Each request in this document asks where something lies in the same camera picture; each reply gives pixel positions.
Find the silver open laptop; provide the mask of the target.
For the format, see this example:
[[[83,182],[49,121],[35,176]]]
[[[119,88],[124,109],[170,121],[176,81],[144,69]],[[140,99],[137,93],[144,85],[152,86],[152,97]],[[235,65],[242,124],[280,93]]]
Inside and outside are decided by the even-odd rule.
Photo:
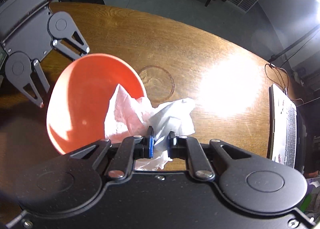
[[[269,87],[270,135],[267,157],[304,170],[306,127],[295,103],[274,83]]]

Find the white paper towel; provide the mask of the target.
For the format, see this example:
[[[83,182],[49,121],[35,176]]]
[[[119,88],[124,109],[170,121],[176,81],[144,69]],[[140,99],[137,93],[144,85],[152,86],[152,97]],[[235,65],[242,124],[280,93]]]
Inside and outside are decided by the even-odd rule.
[[[195,133],[190,116],[195,107],[194,99],[184,98],[153,108],[147,97],[134,99],[118,84],[109,100],[104,121],[105,138],[110,139],[113,144],[120,143],[126,137],[146,135],[147,129],[151,126],[155,140],[153,158],[139,157],[135,163],[135,170],[162,170],[166,163],[172,161],[165,145],[169,132],[173,131],[177,136]]]

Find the orange plastic bowl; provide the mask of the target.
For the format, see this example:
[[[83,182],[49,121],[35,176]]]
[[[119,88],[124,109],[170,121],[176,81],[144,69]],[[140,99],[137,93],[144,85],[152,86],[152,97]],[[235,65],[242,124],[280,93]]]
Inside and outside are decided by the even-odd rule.
[[[117,85],[135,99],[146,95],[136,71],[109,54],[84,56],[61,73],[46,117],[48,136],[60,154],[104,138],[104,121]]]

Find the black light stand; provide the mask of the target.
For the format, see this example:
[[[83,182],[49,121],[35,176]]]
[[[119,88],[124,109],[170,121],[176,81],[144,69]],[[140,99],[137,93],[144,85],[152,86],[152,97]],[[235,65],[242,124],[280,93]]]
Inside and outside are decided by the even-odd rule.
[[[320,24],[316,25],[313,29],[311,29],[310,31],[308,31],[306,34],[304,34],[302,37],[300,37],[298,40],[296,40],[294,43],[292,43],[291,45],[289,45],[287,48],[283,49],[281,52],[279,52],[278,54],[274,54],[272,55],[269,59],[268,62],[273,62],[275,60],[277,60],[280,56],[282,56],[283,54],[286,54],[286,52],[290,51],[292,48],[294,48],[295,46],[297,46],[299,43],[301,43],[303,40],[305,40],[307,37],[309,37],[310,35],[312,35],[315,31],[319,30],[319,26]]]

